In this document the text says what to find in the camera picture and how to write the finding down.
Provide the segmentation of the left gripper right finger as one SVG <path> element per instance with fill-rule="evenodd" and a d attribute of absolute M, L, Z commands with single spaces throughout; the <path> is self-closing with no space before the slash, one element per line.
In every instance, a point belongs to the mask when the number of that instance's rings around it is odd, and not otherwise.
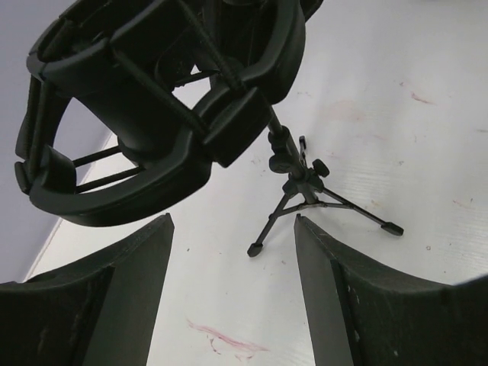
<path fill-rule="evenodd" d="M 318 365 L 485 365 L 487 279 L 442 284 L 398 271 L 305 216 L 297 264 Z"/>

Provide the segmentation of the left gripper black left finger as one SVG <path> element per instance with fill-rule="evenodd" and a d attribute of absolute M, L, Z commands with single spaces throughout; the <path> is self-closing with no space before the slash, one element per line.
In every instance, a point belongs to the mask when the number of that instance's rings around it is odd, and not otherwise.
<path fill-rule="evenodd" d="M 23 283 L 1 285 L 3 365 L 145 365 L 172 248 L 161 215 Z"/>

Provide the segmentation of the black tripod mic stand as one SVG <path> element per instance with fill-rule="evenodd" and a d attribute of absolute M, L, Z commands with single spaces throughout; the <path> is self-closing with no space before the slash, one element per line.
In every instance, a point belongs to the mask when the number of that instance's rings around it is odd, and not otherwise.
<path fill-rule="evenodd" d="M 38 209 L 83 226 L 131 223 L 202 188 L 268 131 L 285 174 L 277 218 L 308 207 L 359 211 L 330 191 L 274 105 L 303 59 L 318 1 L 77 1 L 27 56 L 30 86 L 14 165 Z M 325 203 L 321 194 L 329 197 Z"/>

